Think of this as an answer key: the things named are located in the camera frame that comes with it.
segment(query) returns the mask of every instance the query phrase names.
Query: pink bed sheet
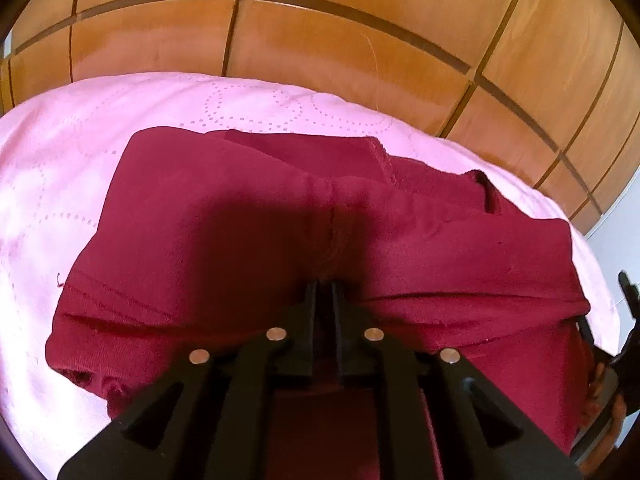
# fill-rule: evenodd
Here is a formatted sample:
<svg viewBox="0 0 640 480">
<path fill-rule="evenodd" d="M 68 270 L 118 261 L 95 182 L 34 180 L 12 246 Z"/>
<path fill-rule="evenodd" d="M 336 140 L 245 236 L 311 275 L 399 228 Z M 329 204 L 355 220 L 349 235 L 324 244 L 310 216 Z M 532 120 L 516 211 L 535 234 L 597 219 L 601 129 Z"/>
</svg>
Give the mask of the pink bed sheet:
<svg viewBox="0 0 640 480">
<path fill-rule="evenodd" d="M 181 73 L 101 77 L 35 97 L 0 118 L 0 413 L 44 476 L 109 421 L 105 401 L 47 367 L 59 283 L 95 233 L 109 182 L 136 131 L 375 136 L 391 155 L 438 170 L 484 171 L 533 218 L 565 218 L 552 200 L 465 148 L 330 95 L 295 86 Z M 620 320 L 593 253 L 572 228 L 596 343 L 618 351 Z"/>
</svg>

